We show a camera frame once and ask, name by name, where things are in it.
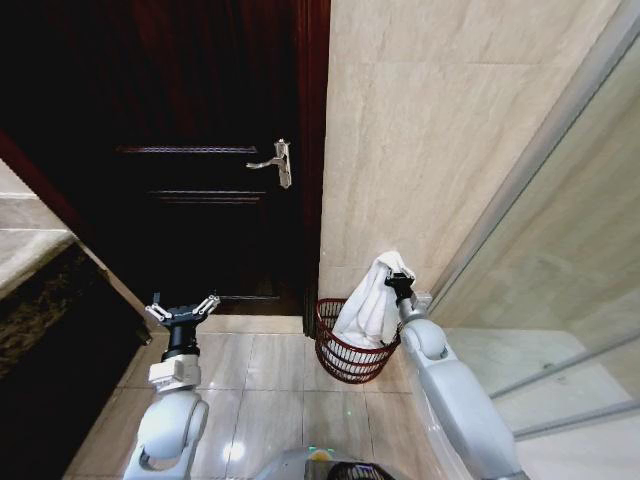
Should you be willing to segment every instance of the dark wooden door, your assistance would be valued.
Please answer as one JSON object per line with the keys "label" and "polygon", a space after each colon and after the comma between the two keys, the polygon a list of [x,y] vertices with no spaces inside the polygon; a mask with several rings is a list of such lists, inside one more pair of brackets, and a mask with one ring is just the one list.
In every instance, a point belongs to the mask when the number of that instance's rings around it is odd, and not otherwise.
{"label": "dark wooden door", "polygon": [[[317,276],[328,1],[3,8],[3,128],[125,283],[143,301],[216,290],[224,311],[300,314]],[[276,166],[246,167],[280,138],[288,189]]]}

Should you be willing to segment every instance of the silver door handle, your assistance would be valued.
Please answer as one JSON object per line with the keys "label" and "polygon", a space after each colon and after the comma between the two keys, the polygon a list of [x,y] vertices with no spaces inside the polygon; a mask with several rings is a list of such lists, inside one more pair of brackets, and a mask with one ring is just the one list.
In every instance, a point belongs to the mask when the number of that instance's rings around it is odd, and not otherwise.
{"label": "silver door handle", "polygon": [[278,140],[273,144],[276,148],[276,156],[271,160],[262,163],[247,163],[247,168],[257,170],[259,168],[268,167],[269,165],[278,166],[278,174],[280,176],[280,186],[287,189],[291,186],[291,163],[289,162],[289,142],[284,139]]}

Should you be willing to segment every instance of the towel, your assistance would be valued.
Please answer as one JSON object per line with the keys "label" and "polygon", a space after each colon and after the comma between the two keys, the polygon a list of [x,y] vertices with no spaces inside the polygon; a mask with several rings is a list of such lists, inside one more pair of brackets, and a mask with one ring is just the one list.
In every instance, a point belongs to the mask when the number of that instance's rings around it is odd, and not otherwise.
{"label": "towel", "polygon": [[380,348],[391,343],[399,317],[396,294],[384,284],[389,269],[415,278],[398,252],[380,255],[342,307],[333,327],[334,335],[360,348]]}

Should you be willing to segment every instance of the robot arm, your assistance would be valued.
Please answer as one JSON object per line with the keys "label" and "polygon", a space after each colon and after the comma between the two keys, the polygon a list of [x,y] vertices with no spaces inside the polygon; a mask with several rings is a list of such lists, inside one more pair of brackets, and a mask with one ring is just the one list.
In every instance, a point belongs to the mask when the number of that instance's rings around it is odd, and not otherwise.
{"label": "robot arm", "polygon": [[458,360],[443,330],[427,320],[427,306],[411,291],[413,279],[391,274],[385,283],[396,291],[404,323],[401,337],[422,389],[469,473],[478,480],[527,479],[511,430],[473,372]]}
{"label": "robot arm", "polygon": [[[160,400],[145,412],[138,429],[136,447],[124,474],[125,480],[157,479],[189,480],[191,464],[198,441],[207,423],[209,406],[195,388],[200,384],[196,342],[196,326],[220,303],[210,295],[199,305],[178,307],[168,311],[160,307],[156,294],[153,305],[146,310],[169,330],[168,349],[162,362],[149,369],[149,381]],[[161,472],[154,460],[177,459]]]}

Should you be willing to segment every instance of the wicker basket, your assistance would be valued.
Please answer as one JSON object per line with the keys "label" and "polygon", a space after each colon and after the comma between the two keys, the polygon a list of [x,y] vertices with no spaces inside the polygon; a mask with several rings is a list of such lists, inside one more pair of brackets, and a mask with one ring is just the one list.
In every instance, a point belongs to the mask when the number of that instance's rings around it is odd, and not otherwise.
{"label": "wicker basket", "polygon": [[333,326],[346,300],[325,298],[316,305],[316,355],[329,374],[345,383],[366,383],[380,374],[391,354],[400,345],[396,332],[393,341],[382,348],[358,348],[340,340]]}

